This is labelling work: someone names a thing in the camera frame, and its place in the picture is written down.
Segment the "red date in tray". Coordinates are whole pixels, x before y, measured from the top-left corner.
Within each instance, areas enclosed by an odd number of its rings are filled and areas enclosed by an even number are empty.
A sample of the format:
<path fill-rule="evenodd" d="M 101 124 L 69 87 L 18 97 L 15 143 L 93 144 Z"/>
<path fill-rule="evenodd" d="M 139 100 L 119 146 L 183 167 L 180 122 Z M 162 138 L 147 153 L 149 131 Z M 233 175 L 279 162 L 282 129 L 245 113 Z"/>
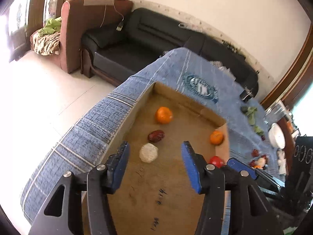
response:
<path fill-rule="evenodd" d="M 149 143 L 157 143 L 163 140 L 165 137 L 165 132 L 163 130 L 154 130 L 150 134 L 148 134 L 148 142 Z"/>

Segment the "white glove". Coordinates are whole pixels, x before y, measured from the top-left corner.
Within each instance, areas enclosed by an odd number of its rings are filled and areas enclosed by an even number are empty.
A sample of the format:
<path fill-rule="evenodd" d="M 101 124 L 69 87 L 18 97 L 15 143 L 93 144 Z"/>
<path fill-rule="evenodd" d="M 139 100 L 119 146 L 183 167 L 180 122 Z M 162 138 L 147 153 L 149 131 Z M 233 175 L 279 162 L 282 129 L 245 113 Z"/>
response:
<path fill-rule="evenodd" d="M 285 152 L 281 149 L 277 151 L 277 164 L 279 166 L 279 175 L 286 175 L 286 157 Z"/>

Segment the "brown cardboard tray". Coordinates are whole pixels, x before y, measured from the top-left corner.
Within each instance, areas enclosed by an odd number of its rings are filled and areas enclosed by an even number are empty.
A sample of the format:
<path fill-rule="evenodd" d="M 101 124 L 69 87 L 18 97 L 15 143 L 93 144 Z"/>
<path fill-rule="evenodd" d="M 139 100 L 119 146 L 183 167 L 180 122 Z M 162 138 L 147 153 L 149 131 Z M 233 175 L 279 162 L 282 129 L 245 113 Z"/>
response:
<path fill-rule="evenodd" d="M 160 124 L 155 119 L 159 107 L 168 107 L 173 119 Z M 163 140 L 152 143 L 158 157 L 151 163 L 139 158 L 148 134 L 163 130 Z M 122 122 L 108 150 L 106 160 L 123 141 L 130 156 L 121 186 L 108 196 L 118 234 L 194 234 L 200 217 L 203 195 L 193 190 L 183 159 L 181 144 L 189 141 L 205 160 L 229 158 L 229 142 L 214 146 L 209 137 L 214 130 L 227 132 L 227 122 L 215 111 L 159 82 L 149 86 Z"/>

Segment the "orange tangerine tray corner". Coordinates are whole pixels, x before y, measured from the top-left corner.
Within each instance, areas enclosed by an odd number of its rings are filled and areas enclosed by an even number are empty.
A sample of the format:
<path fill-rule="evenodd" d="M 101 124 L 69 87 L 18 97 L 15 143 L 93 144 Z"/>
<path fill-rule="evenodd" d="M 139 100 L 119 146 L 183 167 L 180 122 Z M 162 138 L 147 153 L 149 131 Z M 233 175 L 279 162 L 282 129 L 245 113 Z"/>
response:
<path fill-rule="evenodd" d="M 212 145 L 220 145 L 224 141 L 224 134 L 220 130 L 214 130 L 210 135 L 210 143 Z"/>

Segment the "blue plaid tablecloth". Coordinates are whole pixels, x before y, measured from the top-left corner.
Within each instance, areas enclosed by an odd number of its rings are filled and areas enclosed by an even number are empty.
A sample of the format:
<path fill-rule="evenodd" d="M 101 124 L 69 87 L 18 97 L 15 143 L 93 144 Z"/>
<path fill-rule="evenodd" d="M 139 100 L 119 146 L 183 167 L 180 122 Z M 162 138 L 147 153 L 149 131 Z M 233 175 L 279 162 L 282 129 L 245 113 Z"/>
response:
<path fill-rule="evenodd" d="M 83 116 L 50 151 L 25 188 L 21 203 L 27 219 L 34 222 L 39 210 L 61 176 L 89 172 L 106 163 L 102 156 L 126 116 L 144 91 L 159 82 L 212 109 L 227 122 L 224 141 L 238 153 L 262 145 L 241 113 L 243 87 L 226 73 L 186 48 L 169 51 L 129 77 Z M 225 192 L 221 234 L 229 234 L 230 192 Z M 88 219 L 87 196 L 82 192 L 83 221 Z"/>

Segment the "clear plastic container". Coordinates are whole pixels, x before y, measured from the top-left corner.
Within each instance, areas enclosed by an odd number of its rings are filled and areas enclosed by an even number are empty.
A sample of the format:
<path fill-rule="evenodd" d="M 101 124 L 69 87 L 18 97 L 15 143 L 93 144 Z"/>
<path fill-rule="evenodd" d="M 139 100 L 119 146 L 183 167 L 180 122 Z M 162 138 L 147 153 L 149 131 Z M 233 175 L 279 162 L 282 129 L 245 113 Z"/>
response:
<path fill-rule="evenodd" d="M 286 121 L 290 120 L 289 112 L 281 100 L 273 103 L 265 111 L 264 121 L 267 125 L 271 126 L 284 118 Z"/>

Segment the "black leather sofa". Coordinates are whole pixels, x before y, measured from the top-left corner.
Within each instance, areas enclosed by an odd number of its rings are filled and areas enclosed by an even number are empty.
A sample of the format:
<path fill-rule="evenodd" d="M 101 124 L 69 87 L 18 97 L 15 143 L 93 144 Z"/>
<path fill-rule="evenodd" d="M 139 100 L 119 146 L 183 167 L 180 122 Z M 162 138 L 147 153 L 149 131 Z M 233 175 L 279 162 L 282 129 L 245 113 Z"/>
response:
<path fill-rule="evenodd" d="M 145 8 L 119 23 L 87 30 L 81 38 L 81 73 L 119 86 L 167 52 L 185 47 L 208 61 L 219 61 L 235 81 L 256 96 L 257 72 L 233 45 L 187 29 L 185 23 Z"/>

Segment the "red tomato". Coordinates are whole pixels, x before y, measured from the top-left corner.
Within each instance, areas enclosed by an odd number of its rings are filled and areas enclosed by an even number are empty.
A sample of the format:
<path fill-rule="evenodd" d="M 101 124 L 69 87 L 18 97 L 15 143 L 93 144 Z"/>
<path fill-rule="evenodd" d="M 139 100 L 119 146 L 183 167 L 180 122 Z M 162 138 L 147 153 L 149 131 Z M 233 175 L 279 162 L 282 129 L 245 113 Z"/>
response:
<path fill-rule="evenodd" d="M 219 156 L 213 156 L 213 157 L 210 158 L 209 164 L 214 165 L 214 166 L 220 168 L 220 167 L 223 167 L 226 163 Z"/>

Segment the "white bowl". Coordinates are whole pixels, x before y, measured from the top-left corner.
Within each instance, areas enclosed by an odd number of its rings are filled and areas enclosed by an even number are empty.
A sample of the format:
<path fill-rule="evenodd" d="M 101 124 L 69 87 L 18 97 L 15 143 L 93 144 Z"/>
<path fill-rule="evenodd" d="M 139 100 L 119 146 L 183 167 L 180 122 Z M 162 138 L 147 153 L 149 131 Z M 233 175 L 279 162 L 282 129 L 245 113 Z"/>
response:
<path fill-rule="evenodd" d="M 273 123 L 268 131 L 268 138 L 272 147 L 277 149 L 285 148 L 285 137 L 281 127 L 277 123 Z"/>

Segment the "striped blanket pile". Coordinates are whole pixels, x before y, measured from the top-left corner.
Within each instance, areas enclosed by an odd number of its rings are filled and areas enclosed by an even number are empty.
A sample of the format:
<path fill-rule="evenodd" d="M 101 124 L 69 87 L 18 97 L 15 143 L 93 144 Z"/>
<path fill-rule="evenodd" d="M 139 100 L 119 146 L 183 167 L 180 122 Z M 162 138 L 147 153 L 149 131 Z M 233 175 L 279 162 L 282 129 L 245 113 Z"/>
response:
<path fill-rule="evenodd" d="M 30 46 L 36 54 L 42 56 L 58 55 L 60 44 L 60 33 L 40 35 L 39 30 L 30 36 Z"/>

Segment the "green leafy vegetable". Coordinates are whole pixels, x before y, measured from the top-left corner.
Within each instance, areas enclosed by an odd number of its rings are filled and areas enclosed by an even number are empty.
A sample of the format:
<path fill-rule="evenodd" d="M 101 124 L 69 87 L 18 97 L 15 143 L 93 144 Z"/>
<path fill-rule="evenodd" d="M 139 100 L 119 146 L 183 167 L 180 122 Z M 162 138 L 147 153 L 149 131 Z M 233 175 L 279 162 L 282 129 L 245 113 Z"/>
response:
<path fill-rule="evenodd" d="M 256 125 L 255 113 L 257 107 L 241 106 L 240 111 L 247 117 L 248 124 L 253 128 L 254 132 L 259 136 L 264 136 L 264 131 Z"/>

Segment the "red date upper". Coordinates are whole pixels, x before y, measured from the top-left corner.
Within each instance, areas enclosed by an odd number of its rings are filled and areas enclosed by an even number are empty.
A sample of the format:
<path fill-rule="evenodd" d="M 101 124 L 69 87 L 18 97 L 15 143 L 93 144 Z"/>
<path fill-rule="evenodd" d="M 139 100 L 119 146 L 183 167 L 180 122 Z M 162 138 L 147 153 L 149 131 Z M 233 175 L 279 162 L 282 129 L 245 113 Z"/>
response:
<path fill-rule="evenodd" d="M 253 151 L 251 152 L 251 156 L 252 157 L 258 157 L 260 155 L 260 151 L 257 149 L 253 149 Z"/>

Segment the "white foam chunk in tray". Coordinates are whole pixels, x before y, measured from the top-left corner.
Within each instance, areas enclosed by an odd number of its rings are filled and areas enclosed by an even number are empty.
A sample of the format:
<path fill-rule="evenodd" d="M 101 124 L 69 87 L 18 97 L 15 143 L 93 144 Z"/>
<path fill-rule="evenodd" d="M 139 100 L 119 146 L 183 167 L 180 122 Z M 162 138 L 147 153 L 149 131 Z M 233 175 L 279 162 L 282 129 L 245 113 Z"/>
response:
<path fill-rule="evenodd" d="M 155 161 L 158 157 L 158 148 L 151 144 L 151 143 L 146 143 L 143 145 L 139 151 L 139 158 L 141 161 L 145 163 L 151 163 Z"/>

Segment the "white foam chunk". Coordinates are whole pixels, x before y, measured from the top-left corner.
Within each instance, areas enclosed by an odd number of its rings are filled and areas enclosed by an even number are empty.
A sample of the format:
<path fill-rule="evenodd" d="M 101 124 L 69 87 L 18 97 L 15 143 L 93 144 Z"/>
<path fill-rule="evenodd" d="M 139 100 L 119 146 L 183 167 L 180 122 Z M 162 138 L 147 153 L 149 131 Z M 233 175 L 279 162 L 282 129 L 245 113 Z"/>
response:
<path fill-rule="evenodd" d="M 266 165 L 266 158 L 260 157 L 256 163 L 258 167 L 263 168 Z"/>
<path fill-rule="evenodd" d="M 158 157 L 158 148 L 151 144 L 151 143 L 146 143 L 143 145 L 139 151 L 139 158 L 141 161 L 145 163 L 151 163 L 155 161 Z"/>

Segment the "black small device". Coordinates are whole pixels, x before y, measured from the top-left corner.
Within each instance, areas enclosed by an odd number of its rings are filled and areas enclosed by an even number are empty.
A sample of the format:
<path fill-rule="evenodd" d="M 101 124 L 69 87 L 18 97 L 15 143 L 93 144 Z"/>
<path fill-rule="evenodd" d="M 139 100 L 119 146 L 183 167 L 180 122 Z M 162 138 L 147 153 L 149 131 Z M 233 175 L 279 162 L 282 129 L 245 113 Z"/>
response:
<path fill-rule="evenodd" d="M 240 100 L 247 103 L 251 98 L 253 98 L 253 88 L 244 87 L 244 90 L 240 93 Z"/>

